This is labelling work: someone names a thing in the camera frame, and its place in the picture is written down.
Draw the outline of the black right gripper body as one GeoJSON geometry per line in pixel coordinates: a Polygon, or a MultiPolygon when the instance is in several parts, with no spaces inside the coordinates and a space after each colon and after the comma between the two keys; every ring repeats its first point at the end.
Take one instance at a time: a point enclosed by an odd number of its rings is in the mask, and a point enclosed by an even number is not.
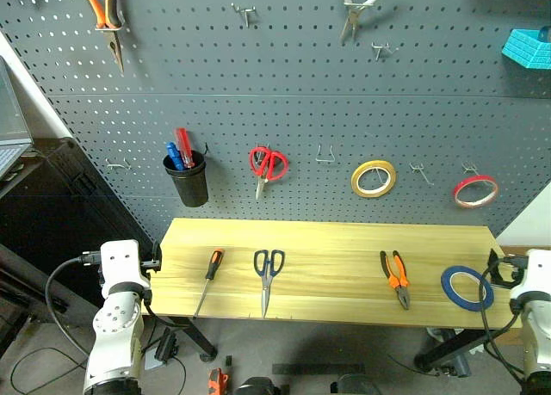
{"type": "Polygon", "coordinates": [[[502,280],[502,285],[519,285],[524,277],[524,272],[528,268],[528,257],[520,255],[508,255],[501,259],[502,264],[512,266],[511,281],[502,280]]]}

